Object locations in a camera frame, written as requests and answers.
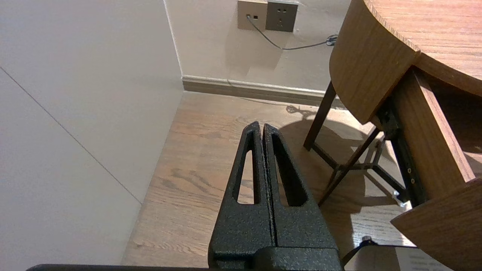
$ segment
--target black cable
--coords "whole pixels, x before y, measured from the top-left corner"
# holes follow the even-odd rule
[[[320,42],[320,43],[315,43],[315,44],[311,44],[311,45],[305,45],[305,46],[300,46],[300,47],[293,47],[293,48],[283,48],[283,47],[280,47],[278,46],[277,44],[275,44],[274,42],[272,42],[263,32],[261,32],[261,30],[259,30],[259,28],[253,23],[253,21],[251,20],[251,18],[249,17],[249,15],[246,16],[246,18],[248,19],[248,21],[251,23],[252,26],[254,26],[254,28],[256,28],[256,30],[258,30],[258,32],[263,35],[263,37],[269,41],[269,43],[273,44],[274,47],[278,48],[278,49],[281,49],[281,50],[298,50],[298,49],[305,49],[305,48],[310,48],[310,47],[315,47],[315,46],[319,46],[319,45],[323,45],[323,44],[326,44],[327,46],[333,46],[335,43],[336,43],[336,39],[338,38],[338,35],[330,35],[326,38],[325,41],[323,42]]]

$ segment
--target white wall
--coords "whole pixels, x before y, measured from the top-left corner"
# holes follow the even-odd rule
[[[265,31],[284,47],[338,33],[349,0],[300,0],[294,33]],[[237,0],[166,0],[183,75],[326,89],[332,47],[281,51],[237,28]]]
[[[182,95],[158,0],[0,1],[0,270],[119,264]]]

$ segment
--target beige outlet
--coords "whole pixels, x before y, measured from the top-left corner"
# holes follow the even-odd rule
[[[266,0],[238,0],[238,28],[255,30],[246,18],[246,16],[249,15],[259,30],[265,30],[267,13],[268,1]]]

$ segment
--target gray outlet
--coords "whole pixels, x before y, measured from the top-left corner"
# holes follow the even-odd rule
[[[266,29],[293,32],[295,27],[298,3],[284,1],[268,1]]]

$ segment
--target electrical outlet plate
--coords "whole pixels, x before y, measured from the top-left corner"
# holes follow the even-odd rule
[[[266,0],[238,0],[238,28],[256,30],[246,18],[249,15],[259,30],[265,30],[267,13],[268,2]]]
[[[293,32],[297,11],[298,3],[269,0],[266,29]]]

